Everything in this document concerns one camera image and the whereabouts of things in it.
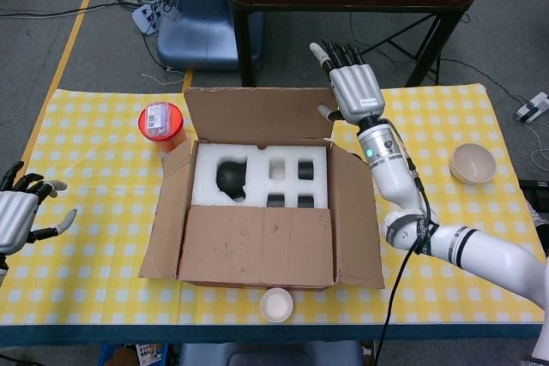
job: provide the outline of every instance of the robot finger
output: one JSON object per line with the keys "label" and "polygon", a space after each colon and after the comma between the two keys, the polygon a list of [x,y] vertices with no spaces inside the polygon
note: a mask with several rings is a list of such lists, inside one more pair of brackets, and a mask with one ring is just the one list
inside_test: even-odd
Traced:
{"label": "robot finger", "polygon": [[332,42],[330,42],[327,39],[323,39],[323,44],[324,44],[324,47],[326,48],[326,52],[328,53],[328,56],[329,56],[330,60],[334,64],[334,66],[336,68],[340,68],[341,66],[343,66],[343,64],[341,63],[340,57],[335,52],[334,45],[332,45]]}
{"label": "robot finger", "polygon": [[353,66],[354,62],[351,58],[351,51],[345,45],[337,44],[338,52],[343,56],[343,60],[347,66]]}
{"label": "robot finger", "polygon": [[326,105],[318,105],[317,109],[320,114],[330,122],[343,120],[343,115],[341,115],[340,111],[331,111]]}
{"label": "robot finger", "polygon": [[8,171],[6,171],[6,174],[3,175],[2,182],[0,183],[0,191],[2,190],[11,190],[15,176],[17,176],[17,172],[21,170],[21,168],[25,165],[24,162],[19,161],[15,164],[13,164]]}
{"label": "robot finger", "polygon": [[33,186],[27,189],[27,193],[33,193],[36,195],[36,192],[38,189],[40,189],[42,186],[44,186],[44,182],[40,181],[38,183],[35,183]]}
{"label": "robot finger", "polygon": [[29,184],[31,184],[32,182],[38,182],[43,178],[44,177],[42,175],[39,175],[38,173],[29,173],[28,175],[23,176],[17,181],[17,183],[14,185],[14,191],[24,192],[27,190]]}
{"label": "robot finger", "polygon": [[44,184],[49,184],[53,188],[50,193],[51,197],[57,197],[57,192],[62,192],[69,187],[67,183],[61,182],[60,180],[48,180],[45,181]]}
{"label": "robot finger", "polygon": [[37,240],[44,240],[50,237],[59,236],[64,231],[70,228],[75,221],[77,211],[76,209],[70,210],[63,221],[55,227],[46,227],[45,229],[38,229],[37,231],[31,231],[27,237],[27,243],[34,243]]}
{"label": "robot finger", "polygon": [[364,64],[364,61],[362,60],[362,56],[360,56],[360,52],[357,49],[357,46],[355,45],[347,45],[349,50],[352,52],[354,60],[357,64]]}
{"label": "robot finger", "polygon": [[40,188],[36,190],[36,195],[38,196],[38,204],[40,205],[46,197],[48,197],[53,191],[53,186],[50,184],[42,184]]}

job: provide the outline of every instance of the foam cutout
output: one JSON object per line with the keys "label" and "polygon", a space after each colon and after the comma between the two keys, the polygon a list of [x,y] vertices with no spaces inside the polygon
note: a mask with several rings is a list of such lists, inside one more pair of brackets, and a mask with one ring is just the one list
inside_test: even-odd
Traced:
{"label": "foam cutout", "polygon": [[[222,192],[217,169],[226,161],[246,163],[245,198],[237,201]],[[312,179],[299,179],[299,163]],[[328,208],[326,147],[201,143],[196,156],[193,205],[266,207],[269,195],[283,195],[284,207],[298,207],[298,198],[311,196],[314,208]]]}

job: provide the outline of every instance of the orange cup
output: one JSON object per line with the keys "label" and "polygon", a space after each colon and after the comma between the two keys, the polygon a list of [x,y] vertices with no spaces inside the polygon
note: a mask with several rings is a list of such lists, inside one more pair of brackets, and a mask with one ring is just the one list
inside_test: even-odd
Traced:
{"label": "orange cup", "polygon": [[181,111],[178,109],[177,106],[168,103],[168,107],[170,110],[169,132],[166,135],[153,136],[148,133],[148,128],[146,125],[147,109],[149,106],[143,109],[141,115],[139,115],[139,130],[141,131],[142,135],[145,136],[148,140],[156,143],[162,152],[171,152],[173,149],[175,149],[177,146],[187,140],[187,135],[185,134],[185,131],[183,129],[183,115],[181,114]]}

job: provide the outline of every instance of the box flap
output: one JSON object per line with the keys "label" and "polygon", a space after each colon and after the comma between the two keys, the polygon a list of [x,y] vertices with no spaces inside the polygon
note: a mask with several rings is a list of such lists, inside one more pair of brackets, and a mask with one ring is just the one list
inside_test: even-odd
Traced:
{"label": "box flap", "polygon": [[336,279],[384,288],[370,169],[335,144],[329,149],[329,202],[335,226]]}
{"label": "box flap", "polygon": [[330,137],[332,124],[318,105],[337,107],[328,88],[190,87],[185,101],[201,139]]}
{"label": "box flap", "polygon": [[156,206],[153,229],[139,277],[175,278],[184,230],[190,172],[190,141],[162,159],[164,179]]}
{"label": "box flap", "polygon": [[328,209],[190,207],[181,280],[323,288],[333,272]]}

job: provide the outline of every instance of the table edge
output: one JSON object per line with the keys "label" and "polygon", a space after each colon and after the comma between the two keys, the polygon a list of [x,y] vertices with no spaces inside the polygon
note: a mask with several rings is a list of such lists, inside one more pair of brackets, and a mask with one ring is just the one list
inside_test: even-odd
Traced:
{"label": "table edge", "polygon": [[[18,325],[0,326],[0,346],[89,343],[222,343],[378,339],[382,325]],[[387,339],[537,338],[541,324],[390,325]]]}

